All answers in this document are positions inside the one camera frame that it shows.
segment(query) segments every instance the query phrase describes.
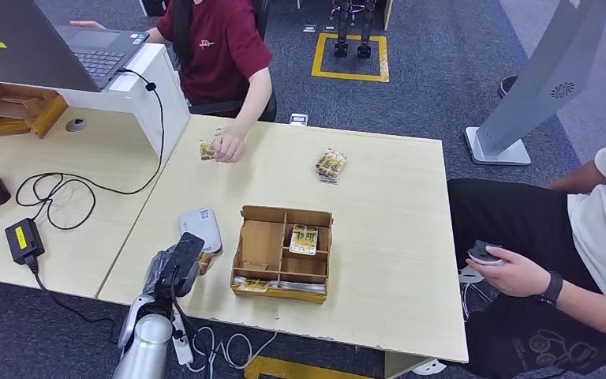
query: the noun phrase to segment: maroon t-shirt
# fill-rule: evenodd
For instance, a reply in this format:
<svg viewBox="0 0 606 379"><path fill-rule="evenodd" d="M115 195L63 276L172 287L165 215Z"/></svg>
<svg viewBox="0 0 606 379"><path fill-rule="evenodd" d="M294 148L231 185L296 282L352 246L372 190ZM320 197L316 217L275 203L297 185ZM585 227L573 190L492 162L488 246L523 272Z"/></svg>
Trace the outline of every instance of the maroon t-shirt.
<svg viewBox="0 0 606 379"><path fill-rule="evenodd" d="M181 67L182 91L192 104L244 99L248 79L271 61L256 30L250 0L203 0L192 7L189 43L193 59ZM173 40L171 8L157 23L169 41Z"/></svg>

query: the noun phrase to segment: woman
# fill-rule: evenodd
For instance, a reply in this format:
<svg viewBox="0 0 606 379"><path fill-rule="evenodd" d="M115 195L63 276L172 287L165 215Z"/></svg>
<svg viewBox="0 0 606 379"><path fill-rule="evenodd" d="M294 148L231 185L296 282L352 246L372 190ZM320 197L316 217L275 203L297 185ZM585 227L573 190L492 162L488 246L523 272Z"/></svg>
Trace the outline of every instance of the woman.
<svg viewBox="0 0 606 379"><path fill-rule="evenodd" d="M96 21L71 25L103 28ZM240 159L249 128L271 98L271 53L256 30L249 0L172 0L148 42L173 43L182 91L192 104L245 99L215 140L215 159Z"/></svg>

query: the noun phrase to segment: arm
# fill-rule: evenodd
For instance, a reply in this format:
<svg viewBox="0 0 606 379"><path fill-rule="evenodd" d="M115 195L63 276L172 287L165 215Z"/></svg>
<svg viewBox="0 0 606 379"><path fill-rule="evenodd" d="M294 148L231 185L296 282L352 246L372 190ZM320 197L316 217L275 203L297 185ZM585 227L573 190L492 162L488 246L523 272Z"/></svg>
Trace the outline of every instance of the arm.
<svg viewBox="0 0 606 379"><path fill-rule="evenodd" d="M161 32L159 31L159 29L157 27L148 29L148 33L149 33L149 37L148 37L148 41L149 43L169 43L170 41L168 39L165 39L162 35Z"/></svg>
<svg viewBox="0 0 606 379"><path fill-rule="evenodd" d="M82 28L94 28L94 29L105 29L106 27L99 24L96 21L76 21L71 20L71 26L79 26ZM148 42L150 43L167 43L168 40L163 38L161 32L157 29L157 27L151 28L147 30L147 33L150 35L148 37Z"/></svg>
<svg viewBox="0 0 606 379"><path fill-rule="evenodd" d="M590 161L570 174L552 182L547 188L565 193L589 193L599 184L606 185L606 178Z"/></svg>
<svg viewBox="0 0 606 379"><path fill-rule="evenodd" d="M606 186L606 148L602 148L593 161L554 181L548 188L565 193L589 193L598 185Z"/></svg>
<svg viewBox="0 0 606 379"><path fill-rule="evenodd" d="M267 67L255 72L249 78L249 90L245 102L234 121L235 129L243 136L247 135L249 128L263 114L268 105L268 100L271 99L272 92L271 73Z"/></svg>
<svg viewBox="0 0 606 379"><path fill-rule="evenodd" d="M488 246L487 251L502 259L504 263L486 266L470 259L466 260L466 263L505 295L526 297L540 295L547 290L551 274L537 263L498 247ZM587 291L564 281L556 308L575 320L606 333L605 295Z"/></svg>
<svg viewBox="0 0 606 379"><path fill-rule="evenodd" d="M238 116L230 126L222 129L221 137L213 142L212 149L218 162L236 163L240 159L249 128L266 109L272 90L268 67L249 77L249 89Z"/></svg>
<svg viewBox="0 0 606 379"><path fill-rule="evenodd" d="M606 333L606 296L563 281L556 308L575 320Z"/></svg>

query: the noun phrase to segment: laptop touchpad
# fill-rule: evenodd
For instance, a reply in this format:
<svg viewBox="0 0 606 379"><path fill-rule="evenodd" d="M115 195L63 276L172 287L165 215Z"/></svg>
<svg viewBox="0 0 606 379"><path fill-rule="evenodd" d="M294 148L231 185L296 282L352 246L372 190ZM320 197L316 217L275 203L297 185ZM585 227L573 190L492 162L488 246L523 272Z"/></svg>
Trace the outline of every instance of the laptop touchpad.
<svg viewBox="0 0 606 379"><path fill-rule="evenodd" d="M106 48L119 37L119 33L96 32L83 30L78 32L70 41L69 45L78 47Z"/></svg>

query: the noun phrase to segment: cardboard box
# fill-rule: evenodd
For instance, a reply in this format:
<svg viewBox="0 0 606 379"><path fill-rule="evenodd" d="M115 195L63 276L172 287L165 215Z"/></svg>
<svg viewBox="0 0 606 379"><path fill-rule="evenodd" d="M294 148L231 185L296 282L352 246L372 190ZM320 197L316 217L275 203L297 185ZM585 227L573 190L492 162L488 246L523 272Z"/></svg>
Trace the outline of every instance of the cardboard box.
<svg viewBox="0 0 606 379"><path fill-rule="evenodd" d="M45 137L68 108L56 91L0 84L0 136L26 134L31 129Z"/></svg>
<svg viewBox="0 0 606 379"><path fill-rule="evenodd" d="M231 270L230 285L234 293L323 303L328 294L331 213L246 205L241 214L240 241ZM289 251L291 233L297 223L318 227L315 255ZM247 288L236 283L236 277L244 277L250 283L275 281L277 286ZM282 282L317 284L323 293L283 288Z"/></svg>

